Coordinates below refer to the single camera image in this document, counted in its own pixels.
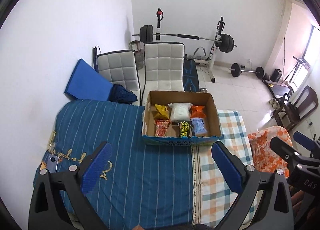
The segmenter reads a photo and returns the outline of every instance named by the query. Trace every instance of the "dark brown chair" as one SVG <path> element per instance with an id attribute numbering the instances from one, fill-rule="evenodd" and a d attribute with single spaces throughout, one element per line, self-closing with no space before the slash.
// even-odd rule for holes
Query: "dark brown chair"
<path id="1" fill-rule="evenodd" d="M 302 95 L 308 91 L 307 97 L 297 106 L 299 100 L 301 99 Z M 315 106 L 307 112 L 303 117 L 300 117 L 300 114 L 306 110 L 312 103 L 315 103 Z M 297 101 L 292 104 L 290 101 L 286 101 L 283 98 L 279 100 L 280 109 L 273 111 L 273 116 L 271 118 L 275 118 L 280 112 L 285 113 L 285 116 L 288 116 L 290 124 L 286 126 L 286 130 L 289 132 L 292 130 L 296 125 L 298 125 L 304 118 L 309 116 L 319 105 L 318 97 L 316 92 L 313 88 L 306 86 L 303 91 L 301 92 L 300 96 L 298 97 Z"/>

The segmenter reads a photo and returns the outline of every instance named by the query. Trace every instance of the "yellow snack package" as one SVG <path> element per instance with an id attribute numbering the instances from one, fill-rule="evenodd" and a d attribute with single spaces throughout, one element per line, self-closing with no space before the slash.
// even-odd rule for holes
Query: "yellow snack package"
<path id="1" fill-rule="evenodd" d="M 169 114 L 168 114 L 169 112 L 166 106 L 155 104 L 155 108 L 157 110 L 157 113 L 154 116 L 155 120 L 170 120 Z"/>

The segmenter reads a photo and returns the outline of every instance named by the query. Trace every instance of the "snack package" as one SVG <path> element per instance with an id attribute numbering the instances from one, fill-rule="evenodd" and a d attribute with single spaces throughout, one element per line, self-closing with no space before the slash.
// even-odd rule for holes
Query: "snack package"
<path id="1" fill-rule="evenodd" d="M 192 132 L 196 137 L 205 136 L 207 134 L 208 131 L 204 128 L 204 122 L 202 118 L 191 118 L 191 123 Z"/>
<path id="2" fill-rule="evenodd" d="M 194 118 L 194 117 L 205 118 L 203 109 L 204 109 L 204 106 L 192 106 L 190 118 Z"/>
<path id="3" fill-rule="evenodd" d="M 166 106 L 155 104 L 157 114 L 154 116 L 155 120 L 169 120 L 169 112 Z"/>
<path id="4" fill-rule="evenodd" d="M 187 103 L 174 103 L 168 105 L 171 110 L 170 120 L 171 122 L 176 121 L 190 121 L 190 107 L 192 104 Z"/>
<path id="5" fill-rule="evenodd" d="M 156 120 L 156 134 L 157 137 L 165 137 L 167 133 L 170 120 Z"/>
<path id="6" fill-rule="evenodd" d="M 177 122 L 177 125 L 180 129 L 179 137 L 190 137 L 190 122 L 188 121 L 182 121 Z"/>

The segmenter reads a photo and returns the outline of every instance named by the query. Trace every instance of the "barbell on floor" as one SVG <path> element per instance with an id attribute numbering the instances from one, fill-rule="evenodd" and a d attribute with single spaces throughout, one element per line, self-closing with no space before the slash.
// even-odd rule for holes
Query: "barbell on floor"
<path id="1" fill-rule="evenodd" d="M 239 77 L 242 72 L 252 72 L 255 73 L 258 79 L 263 79 L 264 77 L 264 69 L 262 67 L 257 67 L 255 71 L 252 70 L 241 70 L 241 67 L 238 63 L 233 63 L 231 66 L 231 74 L 233 77 Z"/>
<path id="2" fill-rule="evenodd" d="M 186 35 L 186 34 L 168 34 L 168 33 L 153 33 L 153 26 L 152 25 L 144 25 L 140 28 L 139 34 L 132 34 L 132 36 L 139 36 L 140 41 L 142 43 L 150 43 L 153 42 L 153 36 L 175 36 L 178 38 L 187 38 L 187 39 L 194 39 L 194 40 L 207 40 L 218 43 L 216 46 L 219 47 L 221 52 L 230 52 L 233 50 L 233 47 L 237 47 L 234 44 L 233 38 L 228 34 L 221 34 L 220 40 L 208 39 L 194 35 Z"/>

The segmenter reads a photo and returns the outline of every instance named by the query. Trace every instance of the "orange floral fabric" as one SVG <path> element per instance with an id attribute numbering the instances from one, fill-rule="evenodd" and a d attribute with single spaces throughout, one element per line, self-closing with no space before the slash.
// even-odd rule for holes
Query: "orange floral fabric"
<path id="1" fill-rule="evenodd" d="M 253 164 L 258 171 L 263 172 L 274 172 L 278 168 L 283 169 L 285 176 L 289 177 L 287 163 L 270 148 L 270 141 L 276 136 L 292 146 L 289 133 L 281 126 L 272 126 L 260 132 L 248 134 Z"/>

